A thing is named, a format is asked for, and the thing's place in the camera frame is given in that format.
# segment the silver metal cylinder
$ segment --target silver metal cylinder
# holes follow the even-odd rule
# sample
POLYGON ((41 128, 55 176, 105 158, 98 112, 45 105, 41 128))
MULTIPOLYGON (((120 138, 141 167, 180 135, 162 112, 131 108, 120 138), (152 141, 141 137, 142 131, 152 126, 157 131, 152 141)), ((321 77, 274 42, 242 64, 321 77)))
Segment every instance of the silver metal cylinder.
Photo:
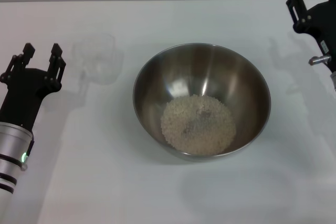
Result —
POLYGON ((309 65, 313 66, 316 64, 320 64, 320 63, 328 63, 331 60, 331 56, 330 55, 324 55, 324 56, 314 56, 309 60, 309 65))
POLYGON ((28 130, 0 122, 0 189, 13 193, 32 139, 28 130))

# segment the rice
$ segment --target rice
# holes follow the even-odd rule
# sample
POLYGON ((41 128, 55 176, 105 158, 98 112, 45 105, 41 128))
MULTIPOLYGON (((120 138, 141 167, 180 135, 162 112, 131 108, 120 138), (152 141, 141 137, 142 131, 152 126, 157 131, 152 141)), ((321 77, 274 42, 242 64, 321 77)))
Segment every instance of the rice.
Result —
POLYGON ((220 154, 236 136, 229 108, 206 95, 179 97, 167 103, 161 129, 174 148, 195 155, 220 154))

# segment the stainless steel bowl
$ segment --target stainless steel bowl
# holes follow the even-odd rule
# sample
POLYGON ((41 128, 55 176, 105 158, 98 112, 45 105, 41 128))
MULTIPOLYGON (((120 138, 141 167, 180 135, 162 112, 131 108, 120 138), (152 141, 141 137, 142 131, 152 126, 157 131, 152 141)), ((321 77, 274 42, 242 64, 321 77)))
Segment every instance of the stainless steel bowl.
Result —
POLYGON ((243 56, 210 44, 184 44, 150 59, 133 89, 133 104, 145 130, 173 154, 191 158, 220 157, 251 143, 265 127, 271 109, 267 83, 243 56), (161 116, 169 101, 183 95, 208 95, 228 106, 236 122, 232 144, 215 156, 182 153, 165 140, 161 116))

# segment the bowl rim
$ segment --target bowl rim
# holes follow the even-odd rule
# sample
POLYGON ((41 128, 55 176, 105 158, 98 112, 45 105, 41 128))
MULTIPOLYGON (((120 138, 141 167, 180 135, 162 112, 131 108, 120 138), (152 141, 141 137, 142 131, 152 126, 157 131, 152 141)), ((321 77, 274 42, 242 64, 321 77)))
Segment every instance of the bowl rim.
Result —
POLYGON ((157 53, 156 55, 154 55, 153 57, 151 57, 144 65, 143 67, 140 69, 135 81, 134 81, 134 85, 133 85, 133 94, 132 94, 132 101, 133 101, 133 108, 134 108, 134 111, 135 111, 135 114, 137 115, 137 119, 138 121, 140 122, 141 126, 144 128, 144 130, 149 134, 150 137, 152 137, 155 141, 157 141, 159 144, 165 146, 165 147, 168 147, 170 150, 174 151, 174 152, 178 152, 182 155, 185 155, 185 156, 188 156, 188 157, 191 157, 191 158, 214 158, 214 157, 223 157, 223 156, 227 156, 229 154, 232 154, 232 153, 235 153, 235 152, 238 152, 240 150, 242 150, 243 148, 247 147, 248 145, 250 145, 256 138, 258 138, 258 136, 264 131, 267 123, 268 123, 268 120, 269 120, 269 117, 270 117, 270 114, 271 114, 271 94, 270 94, 270 91, 269 91, 269 88, 268 88, 268 84, 264 78, 264 76, 261 74, 261 72, 259 71, 259 69, 252 63, 250 62, 248 59, 246 59, 244 56, 242 56, 241 54, 231 50, 231 49, 228 49, 226 47, 222 47, 222 46, 219 46, 219 45, 216 45, 216 44, 210 44, 210 43, 202 43, 202 42, 195 42, 195 43, 184 43, 184 44, 179 44, 179 45, 176 45, 176 46, 172 46, 170 48, 167 48, 167 49, 164 49, 162 51, 160 51, 159 53, 157 53), (267 117, 266 117, 266 120, 262 126, 262 128, 260 129, 259 133, 251 140, 249 141, 248 143, 246 143, 245 145, 243 145, 242 147, 234 150, 234 151, 231 151, 231 152, 227 152, 227 153, 221 153, 221 154, 216 154, 216 155, 196 155, 196 154, 190 154, 190 153, 187 153, 187 152, 182 152, 182 151, 179 151, 177 149, 175 149, 172 145, 170 145, 168 142, 166 143, 163 143, 159 140, 157 140, 156 138, 154 138, 150 132, 148 132, 148 130, 146 129, 146 127, 143 125, 142 121, 140 120, 139 118, 139 115, 138 115, 138 112, 136 110, 136 107, 135 107, 135 100, 134 100, 134 94, 135 94, 135 86, 138 82, 138 78, 140 76, 140 74, 142 73, 143 69, 156 57, 158 57, 159 55, 163 54, 164 52, 167 52, 171 49, 174 49, 174 48, 177 48, 177 47, 184 47, 184 46, 190 46, 190 45, 202 45, 202 46, 213 46, 213 47, 218 47, 218 48, 222 48, 222 49, 225 49, 225 50, 228 50, 228 51, 231 51, 237 55, 239 55, 240 57, 242 57, 243 59, 245 59, 246 61, 248 61, 253 68, 255 68, 255 70, 260 74, 261 78, 262 78, 262 81, 264 82, 266 88, 267 88, 267 95, 268 95, 268 99, 269 99, 269 108, 268 108, 268 114, 267 114, 267 117))

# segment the black ring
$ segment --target black ring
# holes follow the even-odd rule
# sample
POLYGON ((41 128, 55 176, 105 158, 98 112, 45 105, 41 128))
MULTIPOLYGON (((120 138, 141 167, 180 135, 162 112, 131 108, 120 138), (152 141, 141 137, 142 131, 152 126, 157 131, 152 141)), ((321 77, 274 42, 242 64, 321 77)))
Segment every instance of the black ring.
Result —
POLYGON ((13 188, 11 188, 10 186, 4 185, 4 184, 0 184, 0 189, 3 189, 3 190, 5 190, 5 191, 8 191, 8 192, 10 192, 11 194, 13 194, 13 192, 14 192, 14 189, 13 189, 13 188))
POLYGON ((8 161, 8 162, 11 162, 11 163, 19 166, 20 168, 22 168, 22 162, 19 161, 19 160, 17 160, 17 159, 15 159, 15 158, 13 158, 13 157, 8 157, 8 156, 6 156, 4 154, 0 154, 0 159, 3 159, 3 160, 8 161))
POLYGON ((14 177, 12 177, 8 174, 0 173, 0 178, 3 178, 4 180, 13 183, 14 185, 16 185, 16 183, 17 183, 16 178, 14 178, 14 177))

